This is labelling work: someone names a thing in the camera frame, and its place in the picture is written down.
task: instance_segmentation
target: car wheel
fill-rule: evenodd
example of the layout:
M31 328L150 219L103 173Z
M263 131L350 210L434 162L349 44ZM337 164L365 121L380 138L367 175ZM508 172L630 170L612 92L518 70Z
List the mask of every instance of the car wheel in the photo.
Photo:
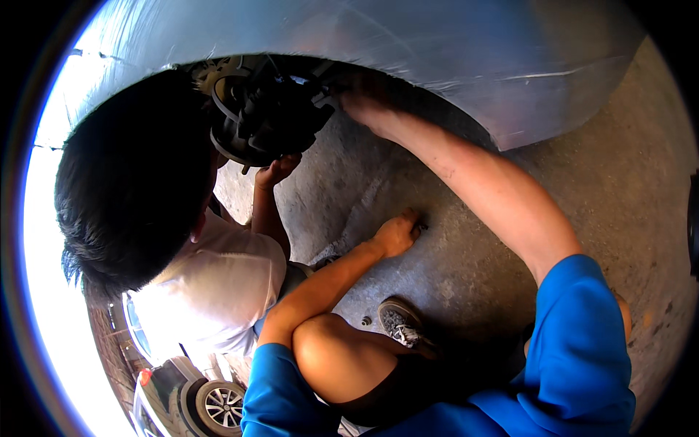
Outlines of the car wheel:
M239 437L245 390L232 382L209 381L196 393L196 412L207 428L222 437Z

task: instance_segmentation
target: dirty hand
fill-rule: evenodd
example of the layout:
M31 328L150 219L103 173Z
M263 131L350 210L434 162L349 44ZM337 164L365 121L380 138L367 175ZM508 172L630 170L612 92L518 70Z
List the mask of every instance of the dirty hand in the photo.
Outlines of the dirty hand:
M404 209L398 217L385 222L369 243L376 245L385 258L403 254L420 236L420 229L415 226L418 217L412 208Z
M264 190L273 189L275 185L286 179L301 162L301 153L284 155L275 159L269 167L263 167L255 175L255 187Z
M355 75L346 78L338 83L333 94L342 109L355 121L367 126L374 134L391 139L387 125L395 116L396 109L387 103L387 98L373 77Z

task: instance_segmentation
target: sneaker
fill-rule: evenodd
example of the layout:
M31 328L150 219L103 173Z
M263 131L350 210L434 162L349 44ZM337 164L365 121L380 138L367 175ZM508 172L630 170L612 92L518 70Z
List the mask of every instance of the sneaker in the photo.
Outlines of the sneaker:
M436 354L435 344L422 333L422 322L401 298L392 296L383 301L379 305L378 316L384 333L401 345Z

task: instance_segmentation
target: man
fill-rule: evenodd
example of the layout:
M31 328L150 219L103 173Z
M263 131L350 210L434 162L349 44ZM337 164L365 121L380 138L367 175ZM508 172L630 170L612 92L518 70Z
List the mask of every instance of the man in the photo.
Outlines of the man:
M335 435L341 415L379 426L367 436L627 434L635 407L628 306L582 254L548 193L508 160L414 115L357 91L340 101L355 120L420 158L524 260L539 286L526 365L504 386L465 366L463 380L445 378L447 367L405 302L380 306L388 336L330 314L366 271L418 238L417 214L408 209L269 312L252 362L243 434Z
M82 277L91 302L135 291L154 348L154 338L165 338L252 354L252 327L288 273L289 239L273 189L301 156L256 174L251 229L239 225L212 197L220 155L205 101L191 76L165 71L111 97L75 128L55 188L62 263L66 278Z

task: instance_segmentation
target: blue shirt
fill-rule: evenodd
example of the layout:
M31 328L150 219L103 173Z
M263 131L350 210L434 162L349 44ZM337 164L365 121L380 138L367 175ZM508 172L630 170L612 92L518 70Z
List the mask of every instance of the blue shirt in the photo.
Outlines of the blue shirt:
M436 403L363 435L626 435L635 408L630 377L616 299L599 265L573 255L539 288L526 366L510 389L473 394L469 406ZM315 398L288 348L257 349L243 406L244 436L336 436L339 421Z

